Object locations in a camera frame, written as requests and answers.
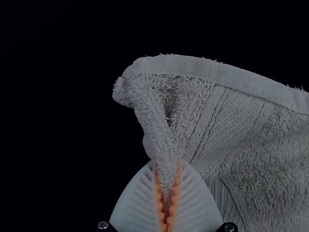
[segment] towel hem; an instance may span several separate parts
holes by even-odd
[[[125,79],[139,74],[174,74],[195,77],[309,115],[309,93],[287,87],[264,76],[206,58],[180,55],[143,57],[123,73]]]

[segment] screw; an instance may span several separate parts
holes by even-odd
[[[106,230],[109,227],[109,224],[105,221],[100,221],[98,223],[98,228],[101,230]]]
[[[232,224],[227,224],[224,227],[224,229],[225,229],[226,232],[233,232],[235,230],[235,227]]]

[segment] gray towel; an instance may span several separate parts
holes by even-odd
[[[309,93],[205,58],[137,59],[113,92],[143,127],[160,185],[179,158],[239,231],[309,232]]]

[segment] terry cloth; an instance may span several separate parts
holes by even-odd
[[[168,194],[179,158],[241,232],[309,231],[309,93],[205,58],[139,58],[114,85]]]

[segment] black background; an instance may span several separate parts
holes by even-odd
[[[203,17],[201,25],[178,14],[167,22],[171,13],[121,8],[42,1],[1,9],[9,129],[1,231],[96,231],[109,219],[149,160],[134,111],[112,99],[117,77],[139,57],[216,59],[309,91],[306,30],[289,19],[211,28]]]

